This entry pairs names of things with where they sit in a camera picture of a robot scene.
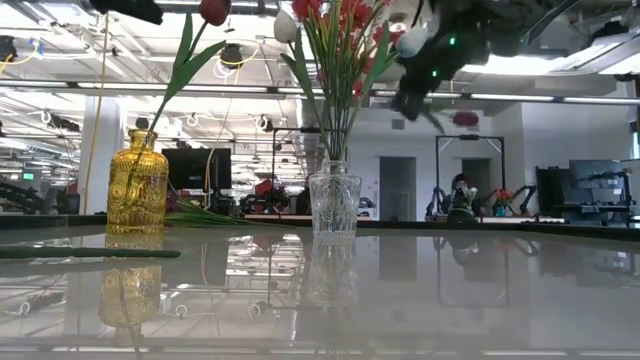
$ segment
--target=metal frame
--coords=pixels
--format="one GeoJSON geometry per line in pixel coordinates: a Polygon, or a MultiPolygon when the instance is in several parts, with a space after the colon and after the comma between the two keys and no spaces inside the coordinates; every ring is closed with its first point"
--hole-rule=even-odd
{"type": "MultiPolygon", "coordinates": [[[[478,141],[485,140],[491,147],[496,149],[497,152],[500,153],[500,166],[502,168],[502,189],[506,189],[507,187],[507,177],[505,173],[505,158],[504,158],[504,137],[502,136],[481,136],[481,135],[437,135],[436,136],[436,187],[440,188],[440,152],[444,150],[454,139],[458,139],[461,141],[478,141]],[[440,147],[440,140],[447,139],[440,147]],[[497,140],[500,142],[500,146],[497,146],[493,143],[492,140],[497,140]]],[[[440,211],[440,201],[436,204],[436,211],[440,211]]]]}

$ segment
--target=white tulip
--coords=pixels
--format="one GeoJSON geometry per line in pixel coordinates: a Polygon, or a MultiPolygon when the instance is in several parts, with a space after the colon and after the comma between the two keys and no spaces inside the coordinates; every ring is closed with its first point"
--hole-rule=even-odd
{"type": "Polygon", "coordinates": [[[421,26],[413,27],[398,39],[396,43],[398,55],[405,59],[415,56],[428,38],[429,30],[421,26]]]}
{"type": "Polygon", "coordinates": [[[273,23],[273,34],[276,40],[283,44],[294,42],[297,30],[298,27],[291,15],[284,10],[280,10],[278,16],[276,16],[276,21],[273,23]]]}

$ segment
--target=clear glass vase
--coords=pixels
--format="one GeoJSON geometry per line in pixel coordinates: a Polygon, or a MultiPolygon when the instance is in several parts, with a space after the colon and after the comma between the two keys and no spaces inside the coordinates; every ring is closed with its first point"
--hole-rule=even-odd
{"type": "Polygon", "coordinates": [[[346,170],[345,161],[325,160],[320,173],[309,177],[316,238],[340,242],[356,235],[362,178],[346,170]]]}

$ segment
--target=door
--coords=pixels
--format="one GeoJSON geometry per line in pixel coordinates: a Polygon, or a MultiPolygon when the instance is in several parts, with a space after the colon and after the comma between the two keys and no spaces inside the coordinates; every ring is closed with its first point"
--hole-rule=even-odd
{"type": "Polygon", "coordinates": [[[462,159],[462,173],[467,178],[468,186],[478,189],[478,196],[491,193],[490,159],[462,159]]]}
{"type": "Polygon", "coordinates": [[[416,158],[380,157],[381,221],[416,221],[416,158]]]}

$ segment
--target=white wall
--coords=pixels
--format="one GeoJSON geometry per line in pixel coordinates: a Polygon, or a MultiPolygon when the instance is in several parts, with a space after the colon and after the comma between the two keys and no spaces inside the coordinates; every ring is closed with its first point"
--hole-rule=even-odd
{"type": "MultiPolygon", "coordinates": [[[[362,177],[362,196],[379,204],[380,157],[415,157],[416,220],[422,221],[436,186],[433,127],[422,119],[416,123],[407,123],[405,130],[391,130],[390,121],[398,115],[379,109],[376,111],[377,114],[363,111],[354,126],[349,140],[349,173],[362,177]]],[[[467,133],[464,129],[453,127],[450,120],[443,119],[443,122],[447,127],[447,134],[467,133]]],[[[491,119],[481,117],[480,133],[490,134],[490,128],[491,119]]],[[[462,171],[463,158],[492,159],[492,177],[494,173],[500,173],[493,170],[494,166],[500,165],[500,155],[491,145],[483,141],[454,140],[440,154],[440,186],[443,189],[448,189],[451,179],[462,171]]],[[[378,220],[379,214],[380,209],[376,209],[372,215],[378,220]]]]}
{"type": "MultiPolygon", "coordinates": [[[[623,84],[608,94],[626,97],[623,84]]],[[[535,184],[535,168],[567,168],[569,160],[627,159],[628,108],[606,105],[514,104],[493,118],[505,137],[507,187],[535,184]]],[[[531,201],[537,209],[537,199],[531,201]]]]}

